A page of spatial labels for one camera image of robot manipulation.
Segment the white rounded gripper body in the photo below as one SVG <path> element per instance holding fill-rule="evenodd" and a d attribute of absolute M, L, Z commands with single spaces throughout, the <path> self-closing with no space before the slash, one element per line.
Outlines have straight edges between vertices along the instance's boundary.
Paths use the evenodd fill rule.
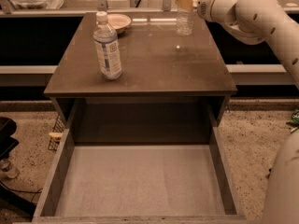
<path fill-rule="evenodd" d="M 206 21 L 227 21 L 229 10 L 225 0 L 198 0 L 198 15 Z"/>

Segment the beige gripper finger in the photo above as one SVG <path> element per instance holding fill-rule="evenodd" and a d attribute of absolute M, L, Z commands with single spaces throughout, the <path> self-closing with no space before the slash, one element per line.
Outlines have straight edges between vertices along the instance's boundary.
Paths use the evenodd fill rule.
<path fill-rule="evenodd" d="M 188 12 L 192 12 L 197 8 L 198 0 L 175 0 L 176 5 Z"/>

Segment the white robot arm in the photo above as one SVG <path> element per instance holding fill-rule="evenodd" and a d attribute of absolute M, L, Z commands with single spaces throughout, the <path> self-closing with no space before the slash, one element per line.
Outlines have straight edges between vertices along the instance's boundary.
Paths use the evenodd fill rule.
<path fill-rule="evenodd" d="M 176 0 L 205 21 L 220 24 L 237 40 L 266 42 L 299 86 L 299 23 L 278 0 Z M 269 176 L 262 224 L 299 224 L 299 131 L 278 151 Z"/>

